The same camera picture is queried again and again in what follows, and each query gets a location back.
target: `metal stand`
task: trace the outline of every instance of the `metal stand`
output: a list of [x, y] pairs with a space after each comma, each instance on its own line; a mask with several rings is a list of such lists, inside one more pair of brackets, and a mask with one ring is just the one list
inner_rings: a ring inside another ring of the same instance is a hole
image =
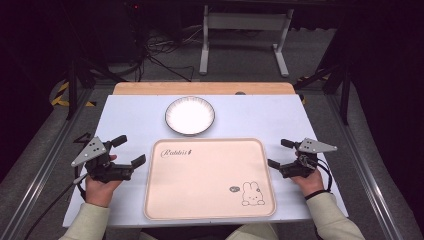
[[278, 44], [273, 44], [274, 54], [277, 59], [280, 73], [283, 77], [288, 77], [286, 63], [282, 54], [283, 44], [286, 40], [290, 22], [293, 15], [293, 9], [288, 10], [287, 14], [241, 14], [241, 13], [209, 13], [208, 6], [204, 8], [203, 17], [203, 47], [200, 58], [200, 75], [206, 75], [208, 72], [209, 58], [209, 29], [249, 29], [249, 30], [269, 30], [281, 31], [281, 37]]

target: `gray carpet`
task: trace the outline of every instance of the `gray carpet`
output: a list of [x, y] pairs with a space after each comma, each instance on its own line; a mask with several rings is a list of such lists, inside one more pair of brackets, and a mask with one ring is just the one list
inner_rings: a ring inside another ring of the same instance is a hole
[[[271, 51], [273, 40], [278, 39], [278, 34], [273, 32], [261, 32], [255, 37], [247, 37], [237, 32], [216, 32], [212, 34], [209, 69], [206, 76], [201, 76], [197, 72], [201, 54], [201, 44], [198, 42], [181, 47], [172, 53], [159, 54], [156, 57], [170, 67], [193, 66], [195, 69], [193, 79], [196, 79], [196, 81], [283, 81], [295, 83], [297, 78], [313, 74], [333, 34], [334, 30], [290, 31], [283, 48], [283, 55], [290, 73], [289, 78], [280, 76]], [[112, 67], [111, 70], [119, 71], [126, 67], [128, 66], [117, 65]], [[191, 75], [189, 68], [174, 70], [186, 77]], [[125, 78], [134, 80], [136, 76], [130, 74]], [[179, 81], [181, 77], [146, 60], [142, 81], [169, 80]], [[70, 167], [70, 162], [83, 146], [82, 143], [74, 143], [74, 140], [86, 133], [90, 133], [93, 137], [106, 97], [112, 93], [113, 85], [109, 83], [111, 83], [110, 80], [99, 81], [99, 84], [91, 92], [89, 100], [96, 102], [97, 106], [83, 107], [69, 137], [64, 141], [63, 148], [54, 159], [55, 166], [41, 194], [28, 217], [23, 219], [23, 227], [18, 229], [20, 231], [16, 239], [23, 239], [38, 216], [73, 180], [73, 169]], [[320, 85], [322, 83], [317, 82], [301, 91], [306, 98], [304, 106], [318, 140], [339, 147], [337, 152], [326, 154], [326, 158], [338, 182], [350, 219], [359, 226], [366, 239], [386, 239], [353, 164], [352, 153], [347, 140], [342, 134], [337, 122], [338, 119], [331, 112], [328, 96], [320, 91]], [[352, 90], [348, 115], [349, 128], [357, 140], [361, 156], [366, 159], [402, 237], [404, 239], [422, 239], [413, 213], [384, 167], [369, 133], [358, 96], [355, 89]], [[1, 183], [1, 229], [7, 228], [18, 209], [40, 165], [54, 145], [61, 127], [66, 123], [66, 115], [67, 107], [55, 107], [53, 113]], [[61, 227], [61, 224], [69, 204], [70, 193], [71, 191], [65, 194], [43, 218], [29, 239], [58, 239], [64, 234], [66, 229]], [[279, 224], [279, 234], [281, 239], [315, 239], [313, 228], [312, 221], [282, 223]], [[108, 229], [107, 239], [138, 239], [139, 231], [140, 229]]]

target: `cable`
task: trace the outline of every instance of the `cable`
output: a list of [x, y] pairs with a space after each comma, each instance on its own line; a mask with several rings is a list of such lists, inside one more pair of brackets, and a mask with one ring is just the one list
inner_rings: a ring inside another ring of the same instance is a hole
[[327, 166], [327, 168], [326, 167], [324, 167], [322, 164], [320, 164], [320, 163], [317, 163], [317, 165], [320, 167], [320, 168], [322, 168], [327, 174], [328, 174], [328, 185], [327, 185], [327, 191], [328, 192], [331, 192], [331, 186], [333, 185], [333, 176], [331, 175], [331, 172], [330, 172], [330, 170], [329, 170], [329, 168], [328, 168], [328, 164], [327, 163], [325, 163], [324, 161], [322, 161], [326, 166]]
[[47, 214], [47, 212], [59, 201], [59, 199], [65, 195], [65, 193], [74, 185], [74, 183], [72, 182], [71, 184], [69, 184], [65, 190], [63, 190], [59, 196], [47, 207], [47, 209], [43, 212], [43, 214], [41, 214], [40, 217], [38, 217], [37, 221], [35, 221], [35, 223], [32, 225], [32, 227], [29, 229], [28, 233], [25, 236], [25, 240], [29, 238], [29, 235], [32, 233], [32, 231], [34, 231], [35, 227], [38, 225], [38, 223], [40, 223], [41, 219]]
[[150, 55], [147, 55], [147, 58], [152, 62], [152, 63], [154, 63], [154, 64], [156, 64], [156, 65], [159, 65], [159, 66], [161, 66], [161, 67], [164, 67], [165, 69], [167, 69], [168, 71], [170, 71], [170, 72], [172, 72], [172, 73], [174, 73], [174, 74], [176, 74], [176, 75], [178, 75], [178, 76], [180, 76], [180, 77], [182, 77], [183, 79], [185, 79], [187, 82], [191, 82], [191, 79], [188, 79], [188, 78], [186, 78], [186, 77], [184, 77], [183, 75], [181, 75], [181, 74], [179, 74], [179, 73], [177, 73], [177, 72], [175, 72], [174, 70], [172, 70], [170, 67], [167, 67], [167, 66], [165, 66], [161, 61], [159, 61], [158, 59], [156, 59], [156, 58], [154, 58], [153, 56], [150, 56]]

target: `wrist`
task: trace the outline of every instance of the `wrist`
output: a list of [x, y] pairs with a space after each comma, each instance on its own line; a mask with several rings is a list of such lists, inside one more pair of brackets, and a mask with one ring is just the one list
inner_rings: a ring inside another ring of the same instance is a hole
[[324, 189], [322, 189], [322, 190], [318, 190], [318, 191], [315, 191], [315, 192], [313, 192], [313, 193], [311, 193], [311, 194], [309, 194], [309, 195], [306, 195], [306, 196], [305, 196], [305, 200], [309, 200], [309, 199], [311, 199], [311, 198], [313, 198], [313, 197], [315, 197], [316, 195], [321, 194], [321, 193], [329, 193], [329, 191], [324, 190]]
[[322, 185], [318, 186], [308, 186], [306, 188], [302, 188], [302, 193], [304, 197], [307, 197], [315, 192], [324, 191], [324, 187]]

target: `sleeve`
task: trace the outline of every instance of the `sleeve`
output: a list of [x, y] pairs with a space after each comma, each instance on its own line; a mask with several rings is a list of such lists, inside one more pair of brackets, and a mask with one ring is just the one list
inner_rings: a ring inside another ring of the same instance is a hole
[[365, 239], [355, 223], [345, 217], [330, 193], [320, 193], [306, 201], [318, 234], [323, 239]]
[[99, 240], [103, 238], [109, 208], [83, 203], [77, 217], [60, 240]]

